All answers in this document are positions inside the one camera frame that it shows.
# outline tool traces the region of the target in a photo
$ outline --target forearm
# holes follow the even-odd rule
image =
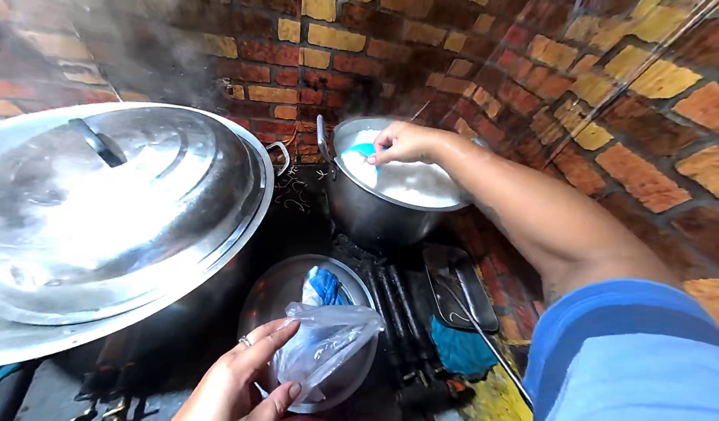
[[[436,155],[539,271],[548,301],[620,276],[676,284],[645,244],[567,185],[461,137],[441,142]]]

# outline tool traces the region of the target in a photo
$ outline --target fingernail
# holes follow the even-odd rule
[[[295,381],[295,382],[292,383],[292,385],[289,387],[289,397],[290,397],[291,399],[293,399],[293,400],[294,400],[294,399],[297,399],[299,393],[300,393],[302,390],[303,390],[303,387],[302,387],[298,382]]]

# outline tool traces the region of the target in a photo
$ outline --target clear plastic bag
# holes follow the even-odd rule
[[[285,309],[289,323],[299,320],[299,330],[271,361],[280,383],[296,380],[303,389],[293,405],[306,398],[325,398],[317,385],[333,373],[378,332],[385,329],[383,318],[364,306],[309,306],[290,302]]]

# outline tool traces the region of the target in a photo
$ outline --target blue shirt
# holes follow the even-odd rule
[[[523,384],[535,421],[718,421],[719,327],[668,285],[587,285],[539,319]]]

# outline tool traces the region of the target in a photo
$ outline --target hand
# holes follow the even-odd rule
[[[173,421],[276,421],[284,415],[302,389],[296,381],[280,385],[262,402],[253,382],[263,372],[276,350],[299,329],[293,321],[280,329],[285,319],[257,327],[247,338],[252,346],[237,344],[209,368]]]
[[[390,161],[437,163],[441,148],[462,139],[465,140],[453,132],[396,121],[377,135],[373,142],[375,153],[367,162],[375,166]]]

